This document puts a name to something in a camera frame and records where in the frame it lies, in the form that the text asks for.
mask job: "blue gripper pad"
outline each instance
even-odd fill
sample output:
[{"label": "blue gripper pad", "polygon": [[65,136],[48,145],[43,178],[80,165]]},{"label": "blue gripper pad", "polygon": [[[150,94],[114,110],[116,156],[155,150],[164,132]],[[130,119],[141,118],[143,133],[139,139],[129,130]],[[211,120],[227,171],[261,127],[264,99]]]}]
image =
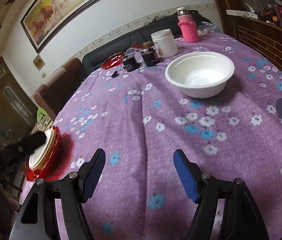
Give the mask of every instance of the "blue gripper pad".
[{"label": "blue gripper pad", "polygon": [[190,173],[188,167],[186,166],[185,162],[177,151],[175,151],[173,154],[173,163],[177,170],[186,195],[188,196],[188,198],[192,199],[194,203],[197,204],[197,201],[199,200],[197,184],[192,174]]},{"label": "blue gripper pad", "polygon": [[99,182],[101,173],[105,165],[105,151],[102,150],[100,156],[95,160],[93,168],[84,184],[83,197],[87,201],[93,196],[94,190]]}]

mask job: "red glass dish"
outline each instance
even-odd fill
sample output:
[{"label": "red glass dish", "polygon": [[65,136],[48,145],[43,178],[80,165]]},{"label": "red glass dish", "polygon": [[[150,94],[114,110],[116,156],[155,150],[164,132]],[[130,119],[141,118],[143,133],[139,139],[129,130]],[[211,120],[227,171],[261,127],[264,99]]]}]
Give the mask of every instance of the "red glass dish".
[{"label": "red glass dish", "polygon": [[55,131],[55,139],[52,143],[52,147],[51,147],[52,153],[50,155],[50,158],[42,170],[35,170],[35,171],[32,171],[30,169],[28,164],[29,159],[26,161],[24,175],[26,177],[26,180],[28,181],[33,181],[40,178],[46,179],[51,173],[51,168],[53,168],[55,157],[57,156],[57,152],[59,151],[60,141],[61,141],[59,128],[58,127],[52,127],[52,128]]},{"label": "red glass dish", "polygon": [[108,69],[117,67],[121,64],[121,59],[124,57],[122,52],[116,53],[113,56],[109,57],[105,62],[102,63],[101,68]]}]

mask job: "clear plastic bag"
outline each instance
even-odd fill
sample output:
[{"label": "clear plastic bag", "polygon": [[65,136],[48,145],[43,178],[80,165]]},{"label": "clear plastic bag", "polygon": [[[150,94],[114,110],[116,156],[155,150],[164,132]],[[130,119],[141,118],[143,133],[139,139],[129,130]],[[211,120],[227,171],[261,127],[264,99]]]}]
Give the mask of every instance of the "clear plastic bag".
[{"label": "clear plastic bag", "polygon": [[208,22],[202,22],[202,25],[198,28],[199,34],[207,34],[207,33],[220,33],[220,29]]}]

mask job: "metal screw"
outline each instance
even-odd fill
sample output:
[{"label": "metal screw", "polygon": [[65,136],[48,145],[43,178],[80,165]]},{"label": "metal screw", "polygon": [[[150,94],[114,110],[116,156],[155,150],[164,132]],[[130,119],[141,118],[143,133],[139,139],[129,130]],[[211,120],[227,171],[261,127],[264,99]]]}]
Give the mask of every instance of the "metal screw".
[{"label": "metal screw", "polygon": [[74,179],[77,177],[77,172],[71,172],[69,175],[68,175],[71,179]]},{"label": "metal screw", "polygon": [[242,185],[243,179],[237,178],[237,179],[235,179],[235,182],[238,183],[239,185]]},{"label": "metal screw", "polygon": [[211,174],[208,173],[208,172],[204,172],[204,173],[202,173],[202,177],[205,178],[205,179],[209,179],[209,178],[211,178]]},{"label": "metal screw", "polygon": [[38,180],[36,181],[36,184],[40,185],[40,184],[42,184],[43,182],[44,182],[44,179],[38,179]]}]

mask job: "purple tablecloth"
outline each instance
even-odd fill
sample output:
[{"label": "purple tablecloth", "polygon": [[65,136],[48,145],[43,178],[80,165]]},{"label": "purple tablecloth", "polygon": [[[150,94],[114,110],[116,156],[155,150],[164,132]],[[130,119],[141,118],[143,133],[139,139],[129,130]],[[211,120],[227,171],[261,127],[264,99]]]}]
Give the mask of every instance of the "purple tablecloth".
[{"label": "purple tablecloth", "polygon": [[[63,178],[89,161],[97,148],[107,155],[94,196],[84,204],[96,240],[180,239],[196,205],[187,198],[173,165],[181,148],[215,178],[240,177],[248,185],[271,240],[282,237],[282,73],[259,53],[222,33],[198,43],[178,39],[182,52],[152,68],[112,79],[114,69],[92,73],[57,116],[73,148]],[[215,51],[235,64],[216,97],[196,100],[168,83],[168,63],[193,51]],[[32,182],[26,182],[24,200]],[[220,229],[219,201],[212,238]],[[60,203],[61,239],[67,239]]]}]

